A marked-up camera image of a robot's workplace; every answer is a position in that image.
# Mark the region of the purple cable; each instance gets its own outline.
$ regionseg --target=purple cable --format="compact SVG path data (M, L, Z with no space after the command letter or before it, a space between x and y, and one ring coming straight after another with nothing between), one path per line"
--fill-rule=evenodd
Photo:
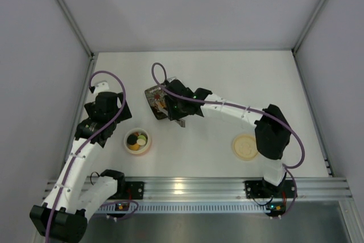
M181 100L190 101L190 102L198 102L199 104L211 104L211 105L222 105L223 104L223 102L214 102L214 101L204 101L204 100L198 100L198 99L191 99L191 98L187 98L187 97L184 97L184 96L181 96L181 95L178 95L178 94L175 94L175 93L169 91L164 86L162 86L161 83L158 82L157 78L155 77L154 68L155 68L156 65L158 65L158 66L160 66L162 68L163 73L164 73L164 81L166 81L166 79L167 79L167 72L166 72L166 69L164 68L164 66L162 64L160 64L160 63L153 63L153 65L152 65L152 77L153 77L153 80L161 88L161 90L163 90L167 94L169 94L171 96L174 96L176 98L179 98ZM286 212L284 214L288 213L291 210L293 204L295 203L296 195L297 195L296 180L293 177L292 173L289 171L289 169L295 169L295 168L300 167L302 165L302 163L304 162L304 160L305 160L305 148L303 146L303 143L302 143L300 137L297 135L297 133L289 125L287 125L285 122L281 121L280 119L274 117L273 115L271 115L269 113L266 113L264 111L261 111L261 110L258 110L258 109L254 109L254 108L247 108L247 107L242 106L242 105L232 104L230 102L226 102L226 103L224 103L224 105L232 106L234 108L239 108L239 109L243 109L243 110L248 110L248 111L251 111L251 112L254 112L254 113L258 113L258 114L264 115L266 117L269 117L272 120L274 120L277 123L279 123L280 125L282 125L284 128L286 128L296 138L298 144L300 145L301 152L302 152L301 159L300 159L300 161L297 164L295 164L293 166L287 166L287 165L283 164L284 169L286 170L287 173L289 173L289 175L292 178L293 184L295 185L295 192L294 192L294 196L293 196L293 199L292 199L292 203L291 203L291 205L289 206L289 208L286 210Z
M293 207L295 201L296 201L296 196L297 196L297 184L296 184L296 180L295 178L293 177L292 173L290 172L290 170L287 168L287 166L284 164L283 165L284 169L286 169L286 172L289 173L289 175L291 176L291 179L293 181L293 185L295 186L295 191L293 193L293 199L292 199L292 202L291 204L289 205L288 209L285 211L285 213L283 214L283 216L285 216Z
M90 138L88 138L78 149L77 151L75 152L75 155L78 155L81 150L94 138L96 137L97 135L99 135L99 133L101 133L103 130L105 130L107 127L109 127L118 117L119 115L121 114L121 111L123 111L123 108L125 106L125 102L126 102L126 96L125 96L125 87L123 85L123 83L121 82L121 80L113 73L111 72L108 72L108 71L97 71L95 72L94 74L91 75L91 78L90 78L90 82L89 82L89 87L91 87L91 81L92 79L94 78L94 76L100 74L100 73L105 73L105 74L108 74L108 75L111 75L113 76L120 84L121 86L121 89L123 90L123 101L121 103L121 107L118 111L118 113L114 116L114 118L112 118L106 125L104 125L102 128L100 128L99 130L97 130ZM64 174L64 177L63 177L63 180L62 180L62 185L65 185L66 181L67 181L67 177L69 175L69 172L71 170L71 167L73 165L73 162L75 161L75 158L72 158L71 161L69 162L69 165L66 169L66 172ZM56 199L55 199L55 202L53 204L53 207L51 209L51 213L49 214L49 218L48 218L48 222L47 222L47 229L45 230L45 243L49 243L49 233L51 231L51 224L52 224L52 219L53 219L53 215L55 213L55 210L56 210L56 207L57 207L57 203L61 197L61 194L62 194L62 191L63 191L63 187L61 187L59 190L58 190L58 193L57 193L57 196L56 196Z

